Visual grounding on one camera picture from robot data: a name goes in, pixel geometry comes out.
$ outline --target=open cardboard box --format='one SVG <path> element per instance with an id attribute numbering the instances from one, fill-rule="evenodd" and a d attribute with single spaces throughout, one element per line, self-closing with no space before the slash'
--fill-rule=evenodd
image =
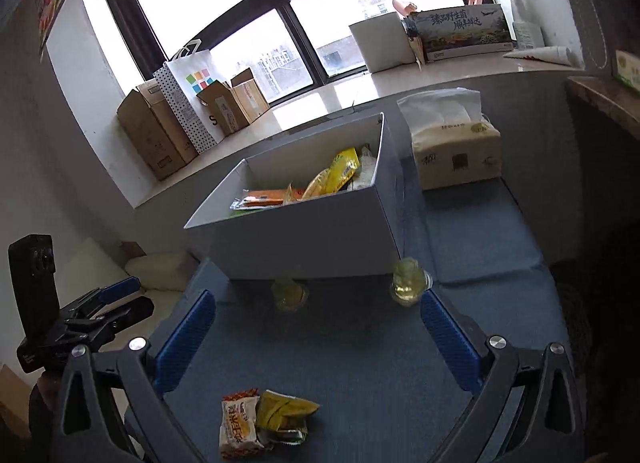
<path id="1" fill-rule="evenodd" d="M 198 98 L 218 122 L 225 136 L 255 122 L 269 109 L 250 68 L 231 79 L 231 85 L 213 81 L 198 93 Z"/>
<path id="2" fill-rule="evenodd" d="M 380 275 L 402 256 L 402 168 L 383 114 L 314 129 L 242 160 L 185 225 L 230 279 Z M 243 189 L 305 188 L 337 153 L 364 144 L 377 156 L 368 187 L 238 216 L 229 209 Z"/>

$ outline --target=metal screw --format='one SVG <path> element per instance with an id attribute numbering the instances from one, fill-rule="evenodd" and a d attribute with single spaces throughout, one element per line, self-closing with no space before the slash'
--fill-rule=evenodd
<path id="1" fill-rule="evenodd" d="M 142 337 L 136 337 L 129 341 L 129 349 L 131 351 L 140 351 L 145 346 L 146 340 L 144 340 Z"/>
<path id="2" fill-rule="evenodd" d="M 507 345 L 507 341 L 500 335 L 494 335 L 489 339 L 489 344 L 495 349 L 504 349 Z"/>
<path id="3" fill-rule="evenodd" d="M 551 352 L 555 353 L 556 355 L 564 354 L 564 346 L 562 344 L 558 344 L 558 342 L 554 342 L 549 348 Z"/>
<path id="4" fill-rule="evenodd" d="M 81 357 L 85 353 L 86 353 L 86 346 L 83 344 L 80 344 L 71 350 L 71 356 L 73 356 L 74 358 Z"/>

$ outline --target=blue gripper pad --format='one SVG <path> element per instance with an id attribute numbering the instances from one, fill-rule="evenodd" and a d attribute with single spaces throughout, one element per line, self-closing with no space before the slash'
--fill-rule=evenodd
<path id="1" fill-rule="evenodd" d="M 460 388 L 478 396 L 483 383 L 480 355 L 431 290 L 422 296 L 420 317 Z"/>
<path id="2" fill-rule="evenodd" d="M 139 278 L 130 277 L 129 279 L 125 279 L 124 281 L 120 281 L 119 283 L 111 284 L 111 286 L 103 288 L 98 299 L 100 299 L 100 302 L 103 304 L 111 304 L 123 297 L 127 297 L 127 295 L 137 292 L 139 289 Z"/>
<path id="3" fill-rule="evenodd" d="M 205 289 L 156 356 L 152 383 L 159 395 L 178 386 L 215 317 L 216 300 Z"/>

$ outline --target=tissue box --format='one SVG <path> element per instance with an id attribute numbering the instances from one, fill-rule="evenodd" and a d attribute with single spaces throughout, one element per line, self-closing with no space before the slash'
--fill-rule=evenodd
<path id="1" fill-rule="evenodd" d="M 502 174 L 500 132 L 486 121 L 424 128 L 412 136 L 412 149 L 422 190 Z"/>
<path id="2" fill-rule="evenodd" d="M 501 175 L 500 133 L 482 117 L 478 91 L 423 91 L 399 100 L 398 107 L 411 130 L 423 190 Z"/>

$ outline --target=snack bag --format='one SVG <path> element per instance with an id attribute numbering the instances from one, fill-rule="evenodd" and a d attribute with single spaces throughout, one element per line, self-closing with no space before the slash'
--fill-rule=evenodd
<path id="1" fill-rule="evenodd" d="M 234 199 L 229 207 L 231 210 L 257 210 L 282 205 L 287 202 L 298 201 L 304 191 L 299 188 L 283 188 L 274 190 L 243 190 L 242 197 Z"/>
<path id="2" fill-rule="evenodd" d="M 329 175 L 322 194 L 338 192 L 359 168 L 360 161 L 355 148 L 338 153 L 329 167 Z"/>
<path id="3" fill-rule="evenodd" d="M 329 169 L 321 170 L 316 177 L 307 185 L 305 193 L 302 195 L 302 199 L 311 199 L 322 194 L 324 184 L 329 177 Z"/>
<path id="4" fill-rule="evenodd" d="M 319 408 L 308 399 L 267 390 L 260 397 L 255 425 L 269 441 L 300 445 L 308 433 L 305 418 Z"/>
<path id="5" fill-rule="evenodd" d="M 371 154 L 371 151 L 367 146 L 364 146 L 360 151 L 360 169 L 353 175 L 347 190 L 356 190 L 371 185 L 373 175 L 376 172 L 377 158 Z"/>
<path id="6" fill-rule="evenodd" d="M 225 396 L 222 399 L 220 455 L 224 459 L 248 456 L 265 449 L 255 428 L 259 400 L 258 389 Z"/>

